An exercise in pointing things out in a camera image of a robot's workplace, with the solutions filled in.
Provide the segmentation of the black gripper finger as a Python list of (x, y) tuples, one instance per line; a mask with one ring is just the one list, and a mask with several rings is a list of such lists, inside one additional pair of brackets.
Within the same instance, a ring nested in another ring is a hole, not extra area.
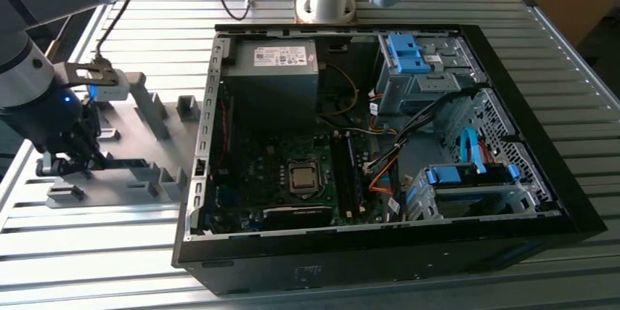
[(66, 176), (102, 169), (102, 152), (87, 152), (74, 158), (60, 158), (50, 152), (38, 160), (38, 176)]
[(107, 159), (102, 154), (98, 138), (102, 135), (102, 125), (98, 114), (98, 107), (94, 101), (82, 101), (83, 105), (83, 121), (86, 123), (86, 135), (88, 143), (88, 154), (91, 162), (91, 169), (99, 171), (107, 167)]

